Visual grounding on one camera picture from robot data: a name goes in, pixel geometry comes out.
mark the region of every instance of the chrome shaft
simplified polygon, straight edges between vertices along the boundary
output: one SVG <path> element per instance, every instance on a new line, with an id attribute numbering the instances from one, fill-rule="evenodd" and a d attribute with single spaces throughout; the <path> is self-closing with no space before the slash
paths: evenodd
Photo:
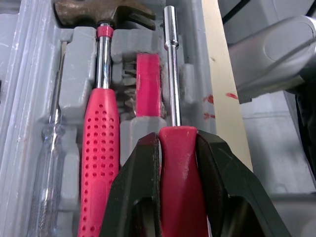
<path id="1" fill-rule="evenodd" d="M 96 68 L 96 87 L 109 89 L 112 79 L 111 38 L 100 37 L 98 40 L 98 56 Z"/>
<path id="2" fill-rule="evenodd" d="M 167 6 L 163 11 L 164 48 L 168 51 L 168 78 L 171 110 L 171 125 L 181 126 L 180 89 L 177 64 L 179 47 L 176 10 Z"/>

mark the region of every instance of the hammer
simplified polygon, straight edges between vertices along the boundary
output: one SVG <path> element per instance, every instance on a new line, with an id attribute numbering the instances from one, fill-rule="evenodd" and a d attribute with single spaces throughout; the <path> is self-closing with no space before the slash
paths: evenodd
<path id="1" fill-rule="evenodd" d="M 99 236 L 110 188 L 119 172 L 119 113 L 111 82 L 111 38 L 118 22 L 154 30 L 155 14 L 134 0 L 58 0 L 55 12 L 68 27 L 84 21 L 97 28 L 96 89 L 87 105 L 82 144 L 78 237 Z"/>

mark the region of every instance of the clear plastic handle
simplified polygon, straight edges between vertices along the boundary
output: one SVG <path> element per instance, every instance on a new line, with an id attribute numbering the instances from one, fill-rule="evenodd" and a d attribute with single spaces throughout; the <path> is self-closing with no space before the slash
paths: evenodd
<path id="1" fill-rule="evenodd" d="M 55 236 L 65 157 L 61 146 L 63 133 L 60 124 L 49 124 L 43 131 L 27 237 Z"/>

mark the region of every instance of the socket tip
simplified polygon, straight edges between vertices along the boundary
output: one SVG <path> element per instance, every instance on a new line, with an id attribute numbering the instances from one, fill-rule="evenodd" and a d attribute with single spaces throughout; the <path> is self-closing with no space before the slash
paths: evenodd
<path id="1" fill-rule="evenodd" d="M 167 50 L 170 46 L 179 47 L 178 26 L 176 9 L 173 6 L 166 6 L 163 10 L 163 31 L 164 48 Z"/>

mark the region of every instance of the hammer head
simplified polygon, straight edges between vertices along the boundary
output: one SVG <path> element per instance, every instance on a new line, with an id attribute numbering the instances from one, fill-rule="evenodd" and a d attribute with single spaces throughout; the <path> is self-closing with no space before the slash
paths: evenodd
<path id="1" fill-rule="evenodd" d="M 64 26 L 76 26 L 83 21 L 102 22 L 116 27 L 118 22 L 132 21 L 154 30 L 155 14 L 134 0 L 57 0 L 54 3 L 58 19 Z"/>

